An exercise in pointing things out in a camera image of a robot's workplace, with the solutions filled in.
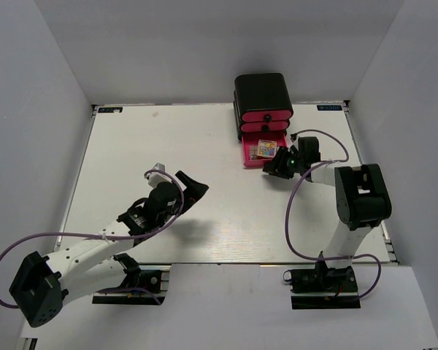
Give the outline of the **small colourful eyeshadow palette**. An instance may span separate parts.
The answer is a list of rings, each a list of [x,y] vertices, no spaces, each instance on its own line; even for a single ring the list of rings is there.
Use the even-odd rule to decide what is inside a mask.
[[[258,140],[258,158],[273,158],[276,155],[278,146],[276,141]]]

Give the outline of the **pink bottom drawer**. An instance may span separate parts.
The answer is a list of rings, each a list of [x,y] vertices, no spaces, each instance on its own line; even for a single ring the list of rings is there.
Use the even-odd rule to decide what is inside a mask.
[[[286,147],[285,131],[255,132],[242,134],[244,167],[263,167],[277,153],[279,147]]]

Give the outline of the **pink drawer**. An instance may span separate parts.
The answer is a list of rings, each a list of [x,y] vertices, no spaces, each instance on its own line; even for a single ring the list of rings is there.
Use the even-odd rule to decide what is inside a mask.
[[[242,134],[244,167],[263,167],[277,153],[279,147],[286,147],[285,131],[255,132]]]
[[[271,122],[244,122],[239,126],[239,131],[241,133],[284,131],[289,125],[290,122],[288,120]]]
[[[274,121],[288,120],[293,116],[293,111],[288,109],[280,110],[258,110],[245,112],[241,116],[244,123],[270,123]]]

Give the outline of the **pink top drawer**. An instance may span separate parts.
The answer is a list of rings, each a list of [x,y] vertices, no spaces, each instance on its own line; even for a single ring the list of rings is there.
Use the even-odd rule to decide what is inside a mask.
[[[293,116],[293,111],[288,109],[280,110],[258,110],[245,112],[241,116],[244,123],[270,123],[274,121],[288,120]]]

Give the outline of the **clear nude eyeshadow palette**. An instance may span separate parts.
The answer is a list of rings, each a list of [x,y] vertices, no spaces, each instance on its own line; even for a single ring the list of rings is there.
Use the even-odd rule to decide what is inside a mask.
[[[249,159],[250,160],[257,160],[258,159],[258,146],[250,145],[249,147]]]

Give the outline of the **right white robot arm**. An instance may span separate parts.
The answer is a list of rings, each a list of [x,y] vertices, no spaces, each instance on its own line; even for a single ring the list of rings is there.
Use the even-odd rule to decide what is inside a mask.
[[[342,280],[339,270],[349,268],[352,261],[371,254],[357,255],[366,236],[391,216],[392,204],[381,167],[362,164],[351,167],[349,160],[322,160],[316,137],[296,137],[290,147],[280,147],[272,160],[265,162],[264,173],[281,179],[299,175],[285,210],[285,240],[298,257],[326,265],[315,272],[316,284],[325,291],[333,290]],[[290,214],[293,199],[303,182],[324,184],[335,190],[335,204],[339,221],[331,240],[317,257],[298,252],[291,243]]]

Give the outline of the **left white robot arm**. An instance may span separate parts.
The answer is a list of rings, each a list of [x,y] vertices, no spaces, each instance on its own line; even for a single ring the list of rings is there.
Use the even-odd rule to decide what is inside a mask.
[[[99,233],[57,252],[32,252],[23,259],[9,293],[30,327],[47,324],[65,305],[94,292],[149,292],[140,283],[139,263],[128,251],[188,211],[209,187],[182,171],[169,176],[154,168],[145,177],[152,188],[149,195],[134,201]]]

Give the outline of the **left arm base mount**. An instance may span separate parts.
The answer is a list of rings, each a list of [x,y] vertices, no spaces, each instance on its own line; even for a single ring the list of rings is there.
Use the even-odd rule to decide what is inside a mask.
[[[160,306],[169,288],[169,267],[140,265],[126,253],[117,254],[110,260],[122,270],[122,280],[114,292],[93,294],[92,304],[126,306]]]

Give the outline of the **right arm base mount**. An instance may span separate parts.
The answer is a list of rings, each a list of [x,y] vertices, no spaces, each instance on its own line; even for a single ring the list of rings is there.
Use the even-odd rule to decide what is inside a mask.
[[[312,268],[283,273],[290,286],[293,310],[359,309],[360,296],[352,257],[329,258],[320,253]]]

